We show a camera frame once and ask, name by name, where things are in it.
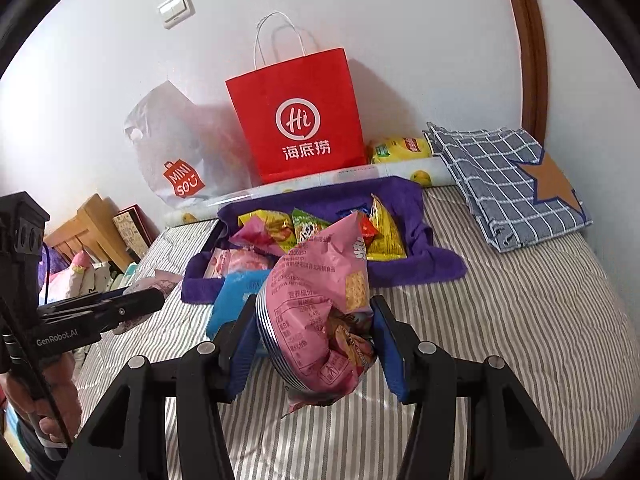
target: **star pattern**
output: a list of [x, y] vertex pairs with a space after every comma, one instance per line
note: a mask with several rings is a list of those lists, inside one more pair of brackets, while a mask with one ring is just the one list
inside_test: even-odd
[[561, 200], [584, 216], [574, 188], [545, 150], [540, 153], [539, 162], [527, 163], [514, 160], [513, 163], [533, 179], [534, 203]]

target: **bed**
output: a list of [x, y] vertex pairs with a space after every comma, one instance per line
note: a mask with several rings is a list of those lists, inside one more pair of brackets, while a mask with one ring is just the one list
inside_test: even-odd
[[100, 195], [84, 202], [76, 215], [45, 236], [44, 243], [55, 248], [71, 261], [75, 254], [88, 248], [102, 262], [112, 261], [122, 272], [133, 259], [113, 224], [116, 210]]
[[[580, 234], [497, 254], [481, 238], [455, 187], [424, 194], [434, 243], [460, 254], [467, 275], [456, 282], [374, 290], [399, 320], [456, 357], [505, 358], [556, 436], [576, 478], [591, 470], [639, 408], [640, 352], [620, 300]], [[140, 262], [184, 272], [214, 221], [167, 229]], [[127, 359], [183, 354], [204, 339], [210, 306], [184, 304], [180, 286], [164, 308], [121, 336], [105, 334], [78, 380], [83, 421]], [[451, 477], [464, 469], [466, 421], [458, 400]], [[356, 391], [328, 408], [286, 412], [282, 380], [257, 360], [244, 392], [222, 406], [226, 444], [236, 478], [395, 478], [413, 409], [386, 388], [382, 368], [369, 370]], [[167, 400], [169, 478], [180, 478], [175, 402]]]

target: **cracker image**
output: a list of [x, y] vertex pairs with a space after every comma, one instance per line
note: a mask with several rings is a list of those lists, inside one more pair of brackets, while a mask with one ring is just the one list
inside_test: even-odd
[[364, 274], [361, 270], [352, 272], [344, 280], [347, 312], [367, 304], [367, 291]]

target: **pink package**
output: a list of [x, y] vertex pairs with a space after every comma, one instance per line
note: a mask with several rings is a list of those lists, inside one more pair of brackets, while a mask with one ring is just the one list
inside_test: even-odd
[[204, 278], [222, 278], [232, 272], [271, 269], [266, 256], [249, 249], [219, 249], [211, 255]]
[[290, 412], [350, 394], [375, 361], [366, 257], [352, 213], [281, 257], [258, 294], [258, 328]]
[[[174, 272], [169, 272], [168, 270], [154, 270], [153, 276], [147, 276], [146, 278], [140, 278], [132, 285], [129, 285], [126, 290], [122, 293], [131, 294], [132, 292], [137, 292], [139, 290], [145, 290], [146, 288], [155, 287], [162, 294], [164, 294], [164, 299], [171, 294], [172, 290], [174, 290], [175, 286], [178, 285], [182, 281], [182, 276], [180, 274], [175, 274]], [[140, 323], [145, 322], [149, 319], [153, 314], [146, 314], [145, 316], [140, 316], [135, 319], [129, 319], [128, 321], [123, 321], [116, 328], [113, 329], [114, 335], [124, 334], [125, 332], [131, 330], [133, 327], [139, 325]]]
[[275, 256], [284, 254], [282, 247], [267, 231], [264, 220], [258, 216], [249, 218], [236, 234], [229, 237], [229, 241], [234, 245], [256, 247]]

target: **paper bag handle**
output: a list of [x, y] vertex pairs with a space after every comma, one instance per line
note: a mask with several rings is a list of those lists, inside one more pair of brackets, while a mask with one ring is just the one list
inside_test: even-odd
[[293, 31], [296, 33], [296, 35], [298, 36], [298, 41], [300, 42], [300, 49], [302, 49], [302, 55], [306, 56], [306, 50], [305, 50], [305, 45], [302, 43], [302, 36], [300, 36], [300, 33], [298, 32], [298, 30], [296, 29], [296, 26], [293, 24], [293, 22], [289, 19], [289, 17], [284, 13], [284, 12], [280, 12], [279, 10], [274, 10], [273, 12], [271, 12], [270, 14], [267, 14], [265, 17], [261, 18], [260, 21], [258, 22], [258, 25], [255, 26], [255, 43], [254, 43], [254, 70], [258, 70], [258, 63], [255, 59], [255, 53], [256, 50], [260, 51], [260, 57], [262, 58], [262, 64], [264, 66], [267, 65], [267, 62], [264, 60], [264, 54], [262, 53], [262, 47], [260, 46], [260, 29], [262, 28], [262, 26], [264, 25], [264, 22], [266, 22], [271, 16], [273, 16], [274, 14], [279, 14], [281, 15], [285, 21], [287, 23], [289, 23], [289, 25], [291, 26], [291, 28], [293, 29]]

